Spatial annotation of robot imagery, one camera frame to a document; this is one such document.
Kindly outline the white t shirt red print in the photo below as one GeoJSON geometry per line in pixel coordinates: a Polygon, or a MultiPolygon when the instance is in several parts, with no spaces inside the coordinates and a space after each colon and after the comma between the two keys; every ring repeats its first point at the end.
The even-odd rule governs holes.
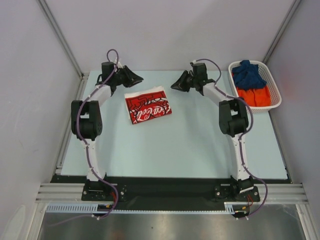
{"type": "Polygon", "coordinates": [[[124,100],[132,125],[172,114],[172,108],[163,86],[125,93],[124,100]]]}

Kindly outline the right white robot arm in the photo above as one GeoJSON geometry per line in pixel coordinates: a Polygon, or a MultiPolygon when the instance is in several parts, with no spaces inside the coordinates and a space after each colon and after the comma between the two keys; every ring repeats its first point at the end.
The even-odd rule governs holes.
{"type": "Polygon", "coordinates": [[[242,201],[254,188],[253,177],[248,173],[245,150],[245,134],[251,128],[247,106],[243,99],[231,96],[217,87],[217,81],[208,77],[205,63],[194,60],[190,65],[192,70],[185,70],[171,88],[181,92],[189,92],[194,88],[218,106],[219,128],[228,140],[233,160],[230,194],[235,200],[242,201]]]}

